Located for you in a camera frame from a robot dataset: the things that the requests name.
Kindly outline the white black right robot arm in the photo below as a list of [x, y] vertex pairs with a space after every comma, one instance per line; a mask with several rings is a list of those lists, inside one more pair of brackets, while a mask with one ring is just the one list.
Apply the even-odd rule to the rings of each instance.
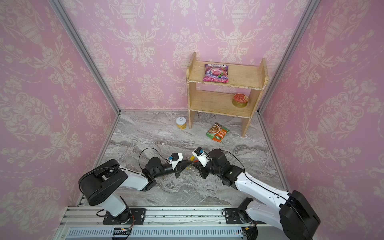
[[203, 179], [217, 176], [223, 185], [249, 195], [238, 207], [245, 223], [264, 222], [282, 230], [290, 240], [313, 239], [321, 220], [302, 193], [289, 193], [257, 180], [245, 166], [232, 165], [221, 149], [206, 153], [198, 147], [193, 156], [194, 167]]

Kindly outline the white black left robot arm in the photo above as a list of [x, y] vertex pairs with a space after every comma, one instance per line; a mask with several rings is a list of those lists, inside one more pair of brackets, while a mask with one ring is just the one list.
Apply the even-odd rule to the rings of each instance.
[[115, 191], [120, 188], [147, 192], [157, 182], [156, 178], [181, 172], [193, 162], [184, 160], [181, 153], [174, 153], [163, 164], [158, 157], [151, 158], [140, 173], [121, 167], [117, 160], [109, 160], [80, 177], [79, 189], [90, 206], [99, 206], [106, 211], [104, 224], [133, 224], [134, 214], [122, 197]]

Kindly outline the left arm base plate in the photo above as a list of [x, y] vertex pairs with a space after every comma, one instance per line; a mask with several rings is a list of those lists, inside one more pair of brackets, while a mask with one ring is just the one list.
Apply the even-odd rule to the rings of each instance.
[[146, 217], [145, 208], [133, 208], [122, 212], [119, 216], [114, 217], [110, 212], [106, 211], [104, 215], [104, 225], [143, 225]]

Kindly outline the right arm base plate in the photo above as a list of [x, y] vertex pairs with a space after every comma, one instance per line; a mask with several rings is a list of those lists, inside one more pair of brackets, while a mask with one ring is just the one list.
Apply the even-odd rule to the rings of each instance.
[[238, 208], [225, 208], [222, 215], [225, 217], [227, 225], [254, 225], [257, 223], [257, 221], [251, 219], [246, 211]]

